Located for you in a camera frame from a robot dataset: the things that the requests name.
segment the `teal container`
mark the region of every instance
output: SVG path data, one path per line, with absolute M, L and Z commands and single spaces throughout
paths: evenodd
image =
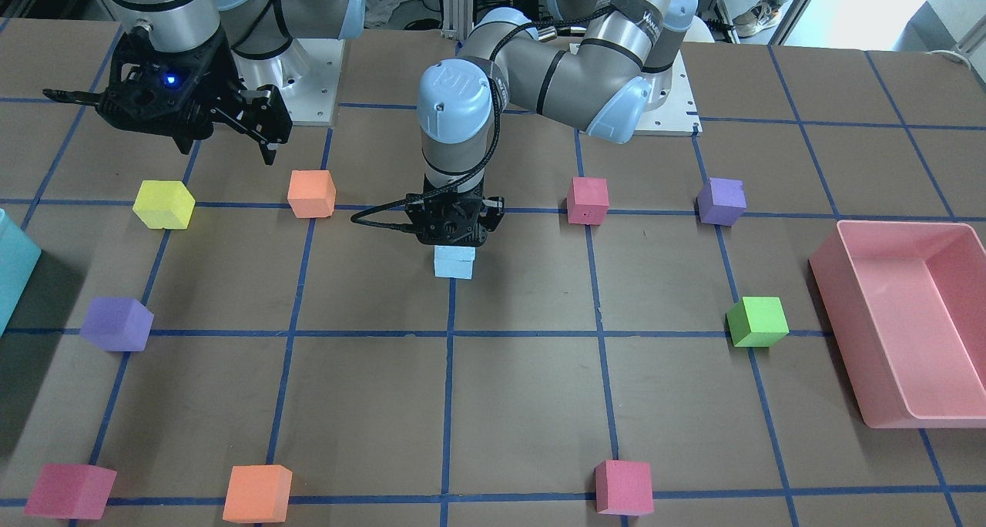
M 14 315 L 42 249 L 0 209 L 0 334 Z

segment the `grid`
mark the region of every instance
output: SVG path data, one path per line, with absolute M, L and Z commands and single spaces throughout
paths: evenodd
M 7 26 L 7 22 L 3 22 L 0 25 L 0 33 L 4 32 Z M 803 218 L 803 219 L 842 219 L 842 218 L 852 218 L 852 219 L 865 219 L 865 220 L 905 220 L 905 221 L 964 221 L 964 222 L 986 222 L 986 217 L 981 216 L 957 216 L 954 211 L 952 211 L 951 205 L 947 201 L 946 194 L 944 194 L 943 189 L 939 182 L 934 176 L 932 168 L 927 162 L 922 150 L 920 149 L 917 140 L 915 139 L 912 130 L 964 130 L 964 131 L 986 131 L 986 126 L 932 126 L 932 124 L 908 124 L 904 120 L 904 116 L 901 110 L 898 109 L 897 103 L 894 101 L 894 96 L 891 95 L 890 90 L 887 88 L 883 77 L 880 76 L 880 71 L 877 69 L 876 63 L 874 63 L 872 56 L 866 53 L 866 60 L 872 68 L 874 76 L 876 76 L 877 81 L 880 83 L 880 87 L 883 89 L 885 96 L 890 102 L 891 108 L 894 109 L 894 113 L 897 114 L 899 119 L 898 124 L 893 123 L 836 123 L 836 121 L 811 121 L 802 120 L 800 117 L 798 106 L 795 103 L 791 89 L 786 82 L 785 75 L 782 72 L 781 66 L 778 63 L 777 57 L 773 49 L 767 49 L 770 55 L 770 59 L 774 64 L 776 74 L 778 76 L 781 85 L 783 86 L 786 100 L 788 101 L 791 112 L 795 119 L 744 119 L 744 117 L 715 117 L 715 116 L 701 116 L 702 120 L 709 121 L 709 123 L 769 123 L 769 124 L 792 124 L 792 126 L 798 126 L 800 135 L 803 137 L 804 145 L 806 145 L 807 152 L 810 154 L 811 162 L 813 162 L 814 169 L 817 171 L 818 182 L 823 186 L 825 196 L 827 197 L 828 203 L 831 206 L 831 213 L 783 213 L 783 212 L 750 212 L 747 216 L 760 217 L 760 218 Z M 90 89 L 95 89 L 98 85 L 99 78 L 102 77 L 102 72 L 105 70 L 106 63 L 109 62 L 109 53 L 106 53 L 105 59 L 102 61 L 102 66 L 99 67 L 98 74 L 96 78 L 92 81 Z M 3 103 L 37 103 L 45 102 L 43 99 L 23 99 L 23 98 L 0 98 L 0 102 Z M 355 109 L 396 109 L 396 110 L 412 110 L 413 106 L 401 105 L 401 103 L 369 103 L 369 102 L 342 102 L 340 104 L 342 108 L 355 108 Z M 45 191 L 49 185 L 50 180 L 54 176 L 66 149 L 71 144 L 73 135 L 83 119 L 83 114 L 87 112 L 85 109 L 79 109 L 76 116 L 71 123 L 71 126 L 66 133 L 59 151 L 55 155 L 52 165 L 45 175 L 45 179 L 42 180 L 38 190 L 36 190 L 35 197 L 31 200 L 24 200 L 24 198 L 8 198 L 7 200 L 0 200 L 0 203 L 9 204 L 24 204 L 29 205 L 29 210 L 25 215 L 24 221 L 22 221 L 22 228 L 27 229 L 29 223 L 31 223 L 32 216 L 34 216 L 36 209 L 39 206 L 131 206 L 132 201 L 128 200 L 60 200 L 59 198 L 45 198 Z M 529 114 L 527 112 L 511 112 L 514 114 Z M 810 139 L 810 133 L 807 131 L 807 126 L 847 126 L 847 127 L 860 127 L 860 128 L 887 128 L 887 129 L 901 129 L 907 135 L 910 144 L 913 146 L 914 155 L 920 162 L 923 170 L 927 174 L 927 178 L 934 186 L 936 190 L 937 197 L 940 198 L 941 204 L 947 211 L 947 215 L 944 216 L 934 216 L 934 215 L 859 215 L 859 214 L 842 214 L 840 213 L 838 207 L 836 206 L 836 198 L 827 182 L 827 178 L 824 175 L 823 165 L 821 165 L 820 159 L 816 155 L 816 151 L 813 148 L 813 142 Z M 585 175 L 585 166 L 582 162 L 582 134 L 578 131 L 573 131 L 573 141 L 575 147 L 575 155 L 572 156 L 576 161 L 576 166 L 578 169 L 578 174 L 580 176 Z M 708 172 L 706 170 L 705 160 L 703 159 L 703 154 L 701 150 L 701 139 L 697 133 L 693 134 L 690 138 L 691 145 L 693 145 L 695 165 L 698 168 L 701 179 L 708 179 Z M 331 153 L 331 143 L 332 143 L 332 130 L 328 130 L 327 137 L 324 140 L 324 151 L 323 159 L 321 159 L 321 169 L 326 169 L 328 164 L 330 164 L 330 153 Z M 194 174 L 196 159 L 198 154 L 200 154 L 201 144 L 197 143 L 193 147 L 193 151 L 189 156 L 186 169 L 184 170 L 183 182 L 188 183 Z M 204 203 L 197 204 L 204 208 L 244 208 L 244 209 L 286 209 L 288 205 L 285 203 L 242 203 L 242 201 L 204 201 Z M 356 204 L 341 204 L 337 205 L 338 209 L 341 210 L 357 210 L 365 209 L 369 206 L 367 205 L 356 205 Z M 508 213 L 517 214 L 545 214 L 545 215 L 561 215 L 564 214 L 564 209 L 552 208 L 552 207 L 515 207 L 508 208 Z M 612 215 L 666 215 L 666 216 L 695 216 L 694 211 L 683 211 L 676 209 L 610 209 L 609 214 Z M 282 337 L 285 340 L 285 348 L 283 354 L 283 368 L 281 371 L 280 381 L 278 383 L 278 393 L 276 397 L 276 404 L 274 408 L 274 415 L 271 421 L 269 443 L 267 447 L 267 463 L 274 463 L 275 454 L 278 447 L 279 435 L 282 423 L 282 414 L 284 411 L 285 397 L 288 391 L 289 379 L 292 372 L 292 362 L 293 362 L 293 350 L 295 349 L 295 340 L 297 337 L 404 337 L 405 335 L 413 334 L 416 337 L 440 337 L 444 338 L 446 341 L 446 355 L 444 356 L 444 410 L 443 410 L 443 426 L 441 426 L 441 489 L 438 493 L 425 493 L 425 495 L 294 495 L 292 496 L 290 502 L 292 505 L 381 505 L 381 503 L 388 503 L 388 505 L 400 505 L 401 503 L 408 503 L 409 505 L 439 505 L 439 525 L 445 527 L 448 525 L 448 510 L 450 510 L 450 505 L 455 505 L 455 503 L 478 503 L 478 502 L 588 502 L 595 498 L 592 492 L 517 492 L 517 493 L 500 493 L 500 492 L 479 492 L 479 493 L 453 493 L 451 492 L 450 486 L 450 467 L 451 467 L 451 430 L 453 430 L 453 393 L 454 393 L 454 349 L 455 341 L 458 337 L 580 337 L 580 338 L 595 338 L 598 341 L 599 349 L 599 365 L 601 365 L 601 377 L 602 377 L 602 391 L 603 391 L 603 401 L 605 401 L 605 415 L 607 421 L 607 430 L 609 430 L 609 446 L 610 454 L 612 454 L 613 459 L 620 458 L 620 444 L 619 444 L 619 433 L 617 432 L 617 421 L 615 418 L 614 404 L 612 397 L 612 383 L 610 383 L 609 375 L 609 359 L 607 358 L 607 348 L 606 341 L 612 338 L 621 337 L 654 337 L 654 338 L 728 338 L 728 334 L 725 330 L 722 331 L 610 331 L 606 330 L 605 324 L 603 324 L 603 313 L 602 313 L 602 299 L 601 291 L 599 290 L 599 272 L 596 270 L 595 262 L 595 244 L 594 244 L 594 231 L 592 228 L 585 226 L 585 254 L 587 254 L 588 266 L 589 266 L 589 281 L 591 281 L 592 288 L 592 303 L 595 307 L 595 330 L 573 330 L 573 331 L 547 331 L 547 330 L 536 330 L 536 331 L 487 331 L 487 330 L 459 330 L 455 327 L 455 304 L 457 303 L 457 281 L 451 279 L 448 281 L 448 315 L 446 330 L 444 331 L 366 331 L 366 330 L 338 330 L 338 331 L 327 331 L 327 330 L 303 330 L 299 328 L 299 315 L 300 309 L 302 309 L 302 303 L 305 296 L 306 280 L 307 280 L 307 267 L 309 267 L 309 257 L 311 252 L 311 246 L 313 246 L 314 234 L 316 234 L 316 220 L 310 219 L 307 222 L 307 232 L 304 243 L 304 248 L 302 256 L 300 256 L 300 267 L 298 270 L 298 282 L 295 295 L 293 296 L 293 306 L 290 316 L 289 327 L 283 331 L 264 331 L 264 330 L 194 330 L 194 328 L 155 328 L 152 330 L 152 335 L 155 337 Z M 726 245 L 726 238 L 724 237 L 723 229 L 719 226 L 715 227 L 716 239 L 718 242 L 719 254 L 722 257 L 722 267 L 723 274 L 725 274 L 726 280 L 729 284 L 730 296 L 732 296 L 733 302 L 739 300 L 740 293 L 736 287 L 736 278 L 733 274 L 733 266 L 730 263 L 729 249 Z M 141 298 L 141 302 L 147 304 L 151 294 L 153 292 L 155 281 L 158 277 L 159 268 L 161 267 L 162 260 L 165 257 L 166 250 L 168 250 L 169 240 L 172 238 L 172 233 L 166 231 L 163 233 L 161 242 L 159 242 L 159 247 L 155 256 L 154 263 L 151 267 L 151 271 L 148 274 L 147 282 Z M 35 327 L 22 327 L 22 328 L 9 328 L 8 333 L 11 334 L 78 334 L 77 328 L 35 328 Z M 792 337 L 830 337 L 831 333 L 827 331 L 792 331 Z M 101 455 L 102 444 L 106 439 L 106 432 L 109 429 L 110 421 L 112 420 L 113 412 L 116 409 L 117 398 L 119 398 L 120 389 L 123 384 L 124 378 L 126 378 L 127 368 L 130 363 L 130 353 L 122 355 L 122 359 L 119 363 L 119 369 L 116 372 L 116 379 L 114 379 L 112 391 L 110 391 L 109 400 L 106 402 L 106 411 L 103 414 L 101 425 L 99 426 L 99 432 L 96 435 L 96 443 L 92 447 L 92 454 L 89 456 L 89 464 L 95 464 L 99 460 L 99 455 Z M 924 429 L 921 429 L 920 437 L 923 442 L 925 451 L 927 452 L 927 460 L 930 461 L 934 469 L 934 475 L 937 478 L 936 485 L 869 485 L 869 486 L 820 486 L 820 488 L 798 488 L 798 486 L 792 486 L 789 482 L 788 475 L 786 474 L 785 461 L 781 451 L 781 444 L 779 443 L 778 435 L 775 429 L 774 417 L 771 412 L 770 404 L 768 403 L 767 390 L 764 386 L 764 380 L 760 371 L 760 363 L 758 363 L 759 352 L 754 351 L 752 348 L 747 349 L 746 356 L 750 363 L 750 372 L 753 374 L 753 380 L 755 382 L 755 387 L 757 390 L 757 397 L 760 399 L 760 407 L 763 414 L 763 420 L 765 422 L 768 435 L 770 438 L 770 445 L 772 448 L 773 456 L 776 461 L 776 467 L 778 475 L 780 477 L 781 488 L 752 488 L 752 489 L 721 489 L 721 491 L 655 491 L 654 499 L 656 500 L 680 500 L 680 499 L 711 499 L 711 498 L 782 498 L 786 503 L 786 511 L 790 518 L 790 524 L 793 526 L 798 526 L 800 524 L 798 509 L 796 507 L 795 498 L 796 496 L 820 496 L 820 495 L 941 495 L 944 496 L 946 500 L 948 511 L 951 513 L 951 519 L 954 520 L 954 524 L 959 526 L 962 523 L 962 519 L 959 516 L 957 506 L 954 503 L 954 498 L 952 495 L 954 493 L 984 493 L 986 492 L 986 484 L 983 485 L 955 485 L 948 484 L 946 478 L 944 477 L 943 469 L 939 461 L 937 460 L 936 452 L 934 452 L 934 446 L 932 441 L 927 435 Z M 219 506 L 222 505 L 222 498 L 197 498 L 197 496 L 168 496 L 168 498 L 112 498 L 110 499 L 110 506 Z M 22 498 L 7 498 L 0 499 L 0 509 L 3 507 L 21 507 L 25 504 L 25 500 Z M 627 525 L 628 520 L 626 517 L 621 518 L 621 524 Z

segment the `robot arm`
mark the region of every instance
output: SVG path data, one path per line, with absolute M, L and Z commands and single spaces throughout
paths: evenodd
M 267 165 L 291 134 L 282 91 L 303 71 L 265 76 L 251 63 L 276 63 L 296 35 L 355 38 L 363 25 L 362 0 L 109 1 L 126 32 L 113 50 L 108 88 L 45 95 L 95 106 L 123 130 L 172 137 L 184 154 L 212 135 L 214 123 L 226 123 L 257 141 Z M 235 35 L 239 70 L 226 32 Z
M 481 246 L 503 215 L 503 198 L 483 197 L 483 175 L 507 102 L 616 143 L 630 140 L 645 109 L 661 105 L 652 70 L 668 70 L 681 35 L 665 18 L 694 15 L 682 0 L 595 0 L 585 21 L 529 22 L 513 8 L 492 11 L 458 57 L 430 67 L 421 80 L 418 119 L 425 183 L 404 204 L 412 232 L 432 245 Z M 538 41 L 539 26 L 588 22 L 578 54 Z M 492 129 L 492 142 L 486 140 Z

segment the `yellow cube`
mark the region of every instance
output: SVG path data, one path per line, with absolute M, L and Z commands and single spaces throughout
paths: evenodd
M 188 228 L 195 198 L 180 180 L 144 180 L 133 212 L 149 229 Z

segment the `foam cube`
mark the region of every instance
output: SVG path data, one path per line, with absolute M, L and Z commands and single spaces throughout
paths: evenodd
M 742 180 L 708 179 L 698 193 L 698 217 L 706 224 L 732 226 L 743 211 L 746 194 Z
M 292 171 L 288 203 L 299 219 L 330 217 L 335 211 L 335 183 L 328 171 Z
M 223 519 L 232 523 L 283 523 L 288 518 L 291 471 L 284 466 L 235 466 Z
M 476 261 L 475 247 L 434 247 L 434 276 L 443 278 L 472 278 L 472 263 Z
M 94 298 L 79 334 L 105 351 L 143 351 L 153 321 L 133 298 Z
M 195 198 L 180 180 L 144 180 L 133 204 L 149 229 L 186 229 L 194 208 Z
M 609 188 L 606 179 L 577 176 L 572 179 L 565 200 L 570 225 L 602 225 L 609 211 Z
M 595 511 L 609 515 L 654 513 L 651 464 L 606 460 L 596 466 Z
M 102 519 L 116 471 L 79 464 L 45 464 L 24 506 L 25 515 Z
M 42 249 L 0 209 L 0 334 L 14 315 Z
M 744 296 L 726 313 L 735 347 L 772 347 L 790 330 L 781 300 Z

